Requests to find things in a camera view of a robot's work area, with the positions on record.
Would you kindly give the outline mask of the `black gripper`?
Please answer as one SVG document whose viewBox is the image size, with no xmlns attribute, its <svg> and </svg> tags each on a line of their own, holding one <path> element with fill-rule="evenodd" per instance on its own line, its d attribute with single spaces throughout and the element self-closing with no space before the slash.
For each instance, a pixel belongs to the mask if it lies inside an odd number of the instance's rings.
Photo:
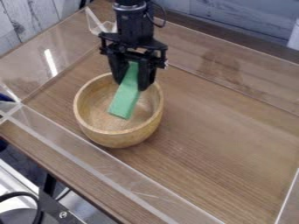
<svg viewBox="0 0 299 224">
<path fill-rule="evenodd" d="M 137 63 L 137 89 L 145 91 L 155 82 L 156 68 L 165 68 L 167 44 L 155 39 L 155 3 L 113 3 L 116 33 L 101 32 L 100 53 L 107 55 L 116 84 L 120 84 L 129 67 Z"/>
</svg>

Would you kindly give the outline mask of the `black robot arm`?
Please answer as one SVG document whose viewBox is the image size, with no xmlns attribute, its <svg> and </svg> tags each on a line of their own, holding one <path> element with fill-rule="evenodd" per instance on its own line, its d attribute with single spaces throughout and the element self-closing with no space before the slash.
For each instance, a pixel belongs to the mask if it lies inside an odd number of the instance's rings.
<svg viewBox="0 0 299 224">
<path fill-rule="evenodd" d="M 129 63 L 137 64 L 137 89 L 145 91 L 155 82 L 156 69 L 165 69 L 168 45 L 155 39 L 155 27 L 165 23 L 155 22 L 155 2 L 152 0 L 115 0 L 116 32 L 101 32 L 100 53 L 107 56 L 113 79 L 121 83 Z"/>
</svg>

